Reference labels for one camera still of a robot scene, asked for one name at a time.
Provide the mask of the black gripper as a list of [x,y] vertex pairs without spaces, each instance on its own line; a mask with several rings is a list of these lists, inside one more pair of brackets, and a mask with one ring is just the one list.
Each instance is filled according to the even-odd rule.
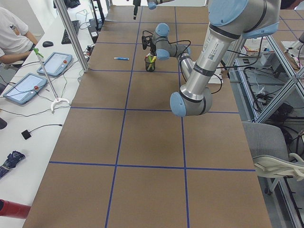
[[147,47],[151,47],[152,35],[142,36],[142,48],[146,50]]

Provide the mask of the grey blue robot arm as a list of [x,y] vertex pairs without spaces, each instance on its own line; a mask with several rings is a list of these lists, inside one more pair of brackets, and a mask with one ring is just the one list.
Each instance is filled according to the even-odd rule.
[[230,44],[239,38],[259,38],[275,33],[279,25],[279,0],[214,0],[209,5],[209,35],[186,84],[170,97],[179,117],[209,111],[212,95],[207,84]]
[[150,48],[150,53],[146,55],[145,70],[153,72],[156,69],[156,60],[167,60],[174,57],[178,60],[182,76],[185,81],[190,77],[194,62],[190,57],[191,41],[187,40],[188,45],[181,45],[181,41],[170,42],[168,35],[170,28],[166,23],[160,23],[156,26],[155,31],[149,35],[142,32],[142,48]]

